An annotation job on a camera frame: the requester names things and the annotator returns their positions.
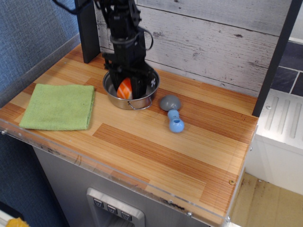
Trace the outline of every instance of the dark tile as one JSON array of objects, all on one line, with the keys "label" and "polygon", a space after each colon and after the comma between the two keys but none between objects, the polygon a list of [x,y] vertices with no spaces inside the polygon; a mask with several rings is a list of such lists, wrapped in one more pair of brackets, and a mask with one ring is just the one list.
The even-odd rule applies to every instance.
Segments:
[{"label": "dark tile", "polygon": [[291,88],[293,87],[294,80],[297,77],[297,74],[297,71],[278,67],[271,88],[274,90],[289,93]]},{"label": "dark tile", "polygon": [[303,45],[288,42],[279,65],[303,71]]},{"label": "dark tile", "polygon": [[303,96],[303,72],[300,72],[298,79],[292,90],[292,94],[297,96]]}]

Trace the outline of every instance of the gray ball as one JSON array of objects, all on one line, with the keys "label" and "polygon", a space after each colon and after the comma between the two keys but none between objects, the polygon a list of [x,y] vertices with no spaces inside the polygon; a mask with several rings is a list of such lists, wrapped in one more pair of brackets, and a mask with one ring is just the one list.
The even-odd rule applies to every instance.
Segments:
[{"label": "gray ball", "polygon": [[181,102],[178,97],[174,95],[167,95],[164,96],[163,99],[161,99],[160,107],[164,111],[169,111],[172,109],[178,110],[181,107]]}]

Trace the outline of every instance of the blue fabric wall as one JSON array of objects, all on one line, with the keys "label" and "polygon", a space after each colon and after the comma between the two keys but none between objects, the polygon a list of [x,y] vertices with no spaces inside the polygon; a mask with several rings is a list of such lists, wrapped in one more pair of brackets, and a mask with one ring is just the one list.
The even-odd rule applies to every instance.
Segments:
[{"label": "blue fabric wall", "polygon": [[[73,0],[61,2],[74,8]],[[28,86],[39,75],[22,76],[78,32],[76,16],[52,0],[0,0],[0,92]]]},{"label": "blue fabric wall", "polygon": [[[73,0],[61,2],[74,8]],[[51,67],[55,62],[45,59],[78,32],[76,16],[52,0],[0,0],[0,108]],[[21,212],[31,227],[63,227],[34,158],[26,143],[0,134],[0,201]]]}]

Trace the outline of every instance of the orange toy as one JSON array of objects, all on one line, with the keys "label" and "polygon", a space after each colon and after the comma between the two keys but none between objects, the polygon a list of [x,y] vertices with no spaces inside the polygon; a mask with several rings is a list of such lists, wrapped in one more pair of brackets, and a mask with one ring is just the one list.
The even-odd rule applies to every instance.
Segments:
[{"label": "orange toy", "polygon": [[125,78],[117,90],[117,97],[122,99],[133,99],[131,79]]},{"label": "orange toy", "polygon": [[8,221],[6,227],[29,227],[29,225],[21,218],[13,218]]}]

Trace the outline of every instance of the floor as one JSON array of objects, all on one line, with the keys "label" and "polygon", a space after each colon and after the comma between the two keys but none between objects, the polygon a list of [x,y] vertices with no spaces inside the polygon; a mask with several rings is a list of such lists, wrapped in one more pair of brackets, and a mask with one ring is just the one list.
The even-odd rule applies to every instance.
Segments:
[{"label": "floor", "polygon": [[241,227],[302,227],[303,195],[245,173],[231,218]]}]

